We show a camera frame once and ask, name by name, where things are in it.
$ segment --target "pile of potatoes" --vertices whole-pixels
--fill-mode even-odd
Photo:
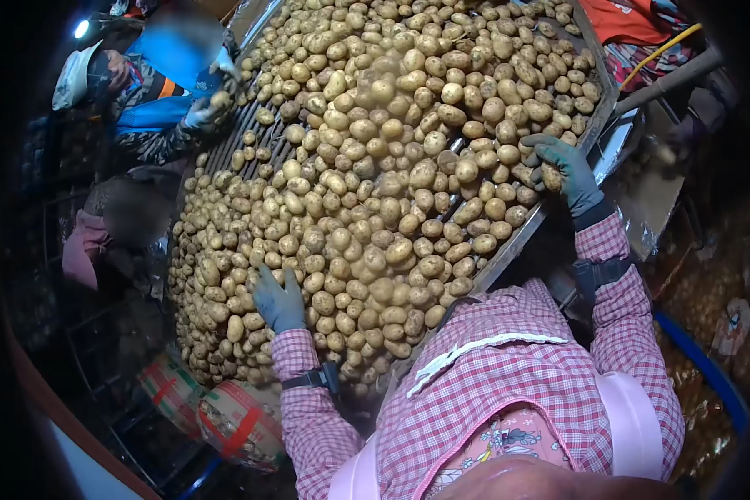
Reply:
[[[562,0],[287,2],[240,61],[257,78],[237,101],[271,103],[294,122],[284,132],[293,158],[276,171],[253,130],[229,170],[205,175],[200,155],[174,226],[170,297],[197,380],[279,389],[274,333],[250,295],[261,264],[281,284],[295,269],[320,360],[339,363],[356,395],[408,358],[539,201],[522,163],[532,150],[518,139],[575,145],[599,101],[586,81],[594,56],[535,20],[578,35],[572,10]],[[256,119],[275,122],[263,107]],[[456,154],[460,136],[469,145]],[[243,180],[253,159],[256,177]],[[542,175],[560,190],[555,166]]]

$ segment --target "metal pipe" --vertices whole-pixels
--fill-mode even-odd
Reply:
[[[687,83],[694,78],[708,75],[722,65],[722,55],[713,47],[698,55],[685,65],[668,75],[660,77],[652,85],[637,90],[614,106],[612,117],[622,116],[624,113],[636,109],[653,99],[659,98],[675,87]]]

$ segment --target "pink hat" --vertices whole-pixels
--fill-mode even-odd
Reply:
[[[86,251],[97,248],[102,254],[105,251],[105,245],[111,241],[103,218],[79,210],[75,216],[75,229],[72,232],[64,242],[64,251],[61,255],[61,268],[64,275],[82,285],[89,286],[92,290],[97,290],[98,275],[95,274],[94,265]]]

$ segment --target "yellow cable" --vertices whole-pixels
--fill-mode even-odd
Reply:
[[[640,62],[635,68],[633,68],[633,71],[630,72],[630,75],[628,75],[628,78],[625,79],[622,85],[620,85],[620,92],[625,88],[626,85],[628,85],[628,82],[630,82],[633,79],[633,77],[636,76],[636,73],[638,73],[641,70],[641,68],[643,68],[647,63],[649,63],[653,59],[663,54],[665,50],[669,49],[671,46],[680,42],[680,40],[683,40],[684,38],[688,37],[695,31],[700,30],[700,28],[702,27],[703,25],[701,25],[700,23],[695,24],[695,25],[690,25],[688,28],[686,28],[686,30],[684,30],[683,33],[681,33],[680,35],[677,35],[675,38],[673,38],[669,42],[659,47],[658,50],[653,52],[648,58]]]

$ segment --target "gloved hand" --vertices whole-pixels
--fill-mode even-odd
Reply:
[[[219,109],[209,104],[209,99],[203,97],[198,99],[189,108],[189,113],[186,114],[184,119],[184,125],[190,129],[201,129],[204,132],[209,132],[214,125],[214,119],[222,115],[225,109]]]
[[[233,60],[230,58],[230,54],[228,54],[228,49],[224,45],[220,50],[220,55],[209,66],[209,74],[213,75],[217,70],[223,70],[225,73],[233,76],[233,79],[237,82],[241,80],[241,70],[233,64]]]
[[[567,205],[573,217],[583,215],[588,209],[603,200],[603,192],[594,180],[594,174],[586,156],[578,149],[552,135],[533,134],[520,139],[520,144],[533,148],[533,153],[524,161],[535,169],[531,180],[536,189],[544,189],[541,183],[541,161],[557,166],[561,172],[561,193],[567,197]]]
[[[304,329],[305,307],[294,269],[287,267],[285,270],[285,289],[275,281],[266,265],[259,266],[258,273],[260,279],[252,293],[252,301],[256,303],[258,313],[267,325],[275,330],[275,335],[295,328]]]

